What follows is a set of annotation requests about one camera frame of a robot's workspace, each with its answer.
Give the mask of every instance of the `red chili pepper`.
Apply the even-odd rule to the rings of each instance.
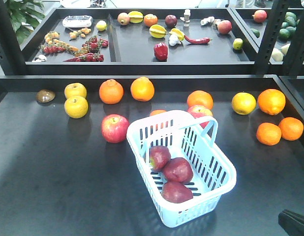
[[[77,59],[81,60],[81,59],[86,58],[86,56],[93,56],[93,55],[94,55],[94,53],[87,53],[87,54],[84,54],[84,55],[79,56],[79,57],[75,57],[75,58],[71,58],[71,59],[68,59],[68,60],[64,60],[64,62],[77,61]]]
[[[154,55],[155,57],[160,60],[166,60],[168,55],[168,47],[165,43],[158,43],[154,46]]]
[[[191,39],[191,38],[188,38],[186,36],[186,34],[184,35],[185,39],[189,42],[189,43],[192,43],[192,44],[207,44],[210,42],[210,38],[208,37],[205,37],[205,38],[199,38],[199,39]]]

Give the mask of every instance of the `red apple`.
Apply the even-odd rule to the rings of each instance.
[[[257,23],[263,23],[266,18],[267,18],[267,13],[265,10],[257,10],[255,13],[252,15],[254,18],[254,21]]]
[[[192,180],[193,172],[190,163],[183,157],[175,157],[163,168],[163,174],[168,181],[189,183]]]
[[[166,146],[153,146],[149,149],[149,162],[155,172],[160,172],[170,159],[171,154]]]
[[[109,143],[120,143],[126,139],[129,125],[127,118],[121,115],[108,115],[102,121],[102,135]]]
[[[228,34],[232,30],[232,23],[228,20],[223,20],[217,25],[217,30],[221,34]]]
[[[183,203],[193,198],[189,188],[179,182],[168,181],[163,185],[162,197],[172,203]]]
[[[213,117],[212,111],[202,105],[193,105],[188,108],[187,112],[192,114],[192,116],[195,118],[204,117],[204,116]],[[209,121],[206,121],[206,122],[201,123],[200,125],[202,128],[205,128],[208,123],[209,123]]]
[[[174,15],[168,15],[165,17],[165,24],[168,28],[174,28],[177,24],[177,18]]]

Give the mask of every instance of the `black tray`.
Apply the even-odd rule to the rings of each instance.
[[[127,75],[127,74],[250,74],[254,64],[257,47],[248,36],[242,24],[234,17],[229,8],[191,9],[191,22],[189,27],[184,27],[179,17],[183,16],[184,9],[138,9],[144,15],[152,13],[158,18],[158,24],[165,25],[165,17],[174,14],[178,18],[177,28],[191,38],[210,37],[208,45],[190,45],[183,41],[182,45],[169,47],[169,56],[166,62],[159,62],[154,57],[153,47],[159,42],[168,44],[169,34],[163,39],[150,36],[149,28],[144,23],[120,26],[117,16],[121,12],[130,12],[134,9],[109,9],[87,8],[68,9],[57,8],[45,18],[32,36],[22,45],[22,53],[26,61],[28,74],[31,75],[80,75],[81,65],[83,74],[89,75]],[[104,62],[68,63],[63,62],[73,56],[68,53],[48,55],[44,63],[32,62],[32,59],[41,54],[39,46],[44,43],[44,35],[56,30],[61,34],[61,40],[69,42],[70,30],[62,26],[62,19],[68,15],[91,15],[94,19],[92,32],[87,36],[97,34],[95,24],[98,20],[105,20],[108,29],[101,32],[101,37],[110,42],[110,46],[103,49]],[[205,17],[215,16],[220,19],[230,20],[232,31],[221,35],[210,26],[202,27],[200,20]],[[234,52],[233,40],[244,40],[243,50]],[[69,43],[81,48],[86,39],[79,38]]]
[[[104,105],[99,85],[110,76],[25,76],[0,78],[0,236],[81,235],[286,235],[278,214],[304,214],[304,134],[273,147],[255,138],[262,122],[278,123],[304,111],[277,76],[148,76],[155,85],[150,102],[129,93],[136,76],[114,76],[125,89],[121,103]],[[90,111],[71,119],[63,109],[64,87],[83,83]],[[248,116],[233,112],[239,91],[255,97],[268,88],[282,90],[287,104],[269,116],[258,108]],[[45,105],[35,101],[40,89],[56,91]],[[219,123],[216,144],[237,170],[234,189],[216,209],[177,228],[164,226],[125,141],[106,143],[105,115],[118,113],[133,122],[154,109],[186,110],[196,89],[210,92]]]
[[[245,9],[245,8],[232,8],[234,14],[237,16],[237,18],[239,19],[240,22],[243,23],[243,27],[247,30],[249,36],[252,38],[252,40],[257,44],[257,46],[259,47],[261,44],[261,40],[262,37],[264,35],[265,32],[265,28],[267,25],[268,20],[266,19],[263,23],[257,23],[253,20],[252,15],[254,14],[254,12],[257,9]],[[265,10],[267,12],[267,14],[269,15],[271,13],[271,9],[270,8],[263,8],[263,10]],[[297,17],[299,18],[300,15],[302,14],[302,8],[289,8],[288,11],[291,11],[293,13],[295,13],[297,15]],[[260,37],[257,38],[253,32],[251,31],[251,28],[255,28],[257,30],[259,30],[260,32]],[[290,40],[281,40],[281,39],[277,39],[275,42],[275,48],[280,49],[282,46],[290,43]],[[281,74],[282,73],[282,64],[283,62],[281,61],[275,61],[272,58],[270,58],[270,70],[269,73],[273,73],[273,74]]]
[[[280,78],[304,109],[304,76],[298,76],[297,79],[289,76],[280,76]]]

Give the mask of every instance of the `shelf post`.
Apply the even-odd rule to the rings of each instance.
[[[26,75],[26,64],[3,0],[0,0],[0,66],[5,75]]]
[[[264,75],[269,69],[269,60],[278,38],[282,22],[289,6],[288,0],[273,1],[264,35],[255,59],[253,74]]]
[[[289,50],[283,59],[282,72],[284,75],[297,76],[304,62],[304,9],[296,27]]]

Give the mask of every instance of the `shopping basket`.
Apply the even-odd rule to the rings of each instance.
[[[203,129],[200,124],[208,121]],[[127,140],[136,164],[162,222],[170,228],[179,226],[215,209],[222,194],[233,189],[236,170],[215,144],[217,121],[210,116],[195,119],[185,111],[173,110],[134,121],[128,128]],[[194,173],[186,187],[193,199],[171,203],[162,195],[166,179],[149,165],[149,148],[167,146],[172,158],[184,157]]]

